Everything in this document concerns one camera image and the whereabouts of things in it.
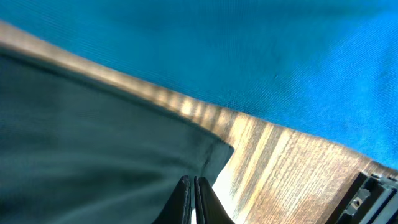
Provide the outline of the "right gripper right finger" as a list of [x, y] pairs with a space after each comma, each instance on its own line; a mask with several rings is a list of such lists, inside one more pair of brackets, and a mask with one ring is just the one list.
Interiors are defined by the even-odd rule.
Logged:
[[195, 177], [197, 224], [234, 224], [205, 177]]

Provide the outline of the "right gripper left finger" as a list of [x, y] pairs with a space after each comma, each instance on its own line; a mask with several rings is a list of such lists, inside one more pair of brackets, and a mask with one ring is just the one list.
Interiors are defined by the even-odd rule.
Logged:
[[190, 180], [182, 176], [159, 216], [152, 224], [190, 224], [192, 215]]

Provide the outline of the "black polo shirt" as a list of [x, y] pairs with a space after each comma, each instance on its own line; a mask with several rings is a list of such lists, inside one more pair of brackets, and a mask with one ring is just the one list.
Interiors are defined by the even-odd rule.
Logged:
[[1, 50], [1, 222], [152, 223], [234, 149], [136, 95]]

